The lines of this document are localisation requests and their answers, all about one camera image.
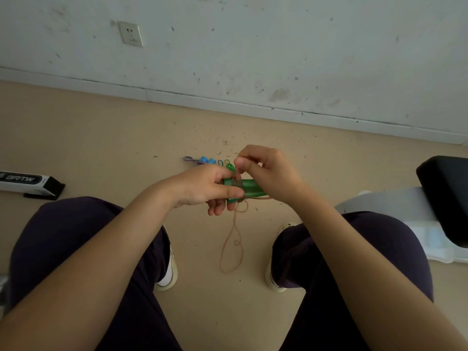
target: dark navy pants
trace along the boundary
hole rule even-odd
[[[18,304],[121,211],[121,207],[92,197],[43,205],[13,249],[7,308]],[[347,213],[344,217],[433,300],[429,264],[417,238],[405,224],[372,212]],[[161,228],[133,272],[97,350],[181,349],[153,295],[154,284],[166,274],[168,261],[169,238]],[[307,291],[281,350],[367,348],[303,224],[284,230],[276,239],[272,274],[279,286]]]

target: wall socket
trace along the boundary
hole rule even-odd
[[[134,23],[118,22],[118,28],[125,44],[143,47],[140,27]]]

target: white wall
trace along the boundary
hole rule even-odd
[[[316,118],[325,118],[322,125],[344,123],[310,114],[318,113],[364,120],[363,126],[366,121],[402,125],[389,126],[388,134],[411,136],[395,128],[408,133],[423,128],[443,134],[443,139],[426,137],[432,140],[461,144],[468,138],[468,0],[1,0],[0,5],[4,68],[289,109],[297,112],[276,117],[304,123],[321,124]],[[144,48],[122,43],[119,20],[140,25]],[[3,79],[40,83],[26,80],[31,76],[0,71]],[[155,94],[148,99],[166,101]],[[249,107],[231,112],[249,114]],[[350,127],[385,132],[366,128]]]

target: sneaker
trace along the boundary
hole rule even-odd
[[[170,248],[171,255],[169,256],[169,266],[167,268],[166,276],[161,281],[155,283],[155,291],[162,292],[170,289],[177,281],[177,265],[174,259],[174,253]]]
[[[284,223],[278,230],[278,235],[280,235],[283,230],[289,228],[290,226],[295,226],[297,225],[296,223]],[[268,266],[266,267],[266,272],[265,272],[265,283],[269,289],[275,292],[284,292],[286,288],[280,287],[276,284],[276,282],[273,280],[272,276],[272,259],[268,262]]]

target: tan floor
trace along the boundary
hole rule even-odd
[[[283,149],[332,204],[365,189],[418,185],[415,169],[431,156],[468,157],[468,148],[459,146],[14,83],[0,83],[0,103],[1,169],[53,175],[67,184],[63,198],[93,195],[121,206],[190,167],[184,155],[232,159],[248,143]],[[0,272],[42,204],[0,193]],[[297,216],[286,205],[251,201],[238,221],[244,261],[226,276],[218,262],[232,214],[208,217],[202,205],[170,213],[166,226],[179,280],[157,298],[184,349],[280,347],[303,292],[275,294],[263,272],[277,229],[289,220]],[[431,267],[437,304],[468,336],[468,265]]]

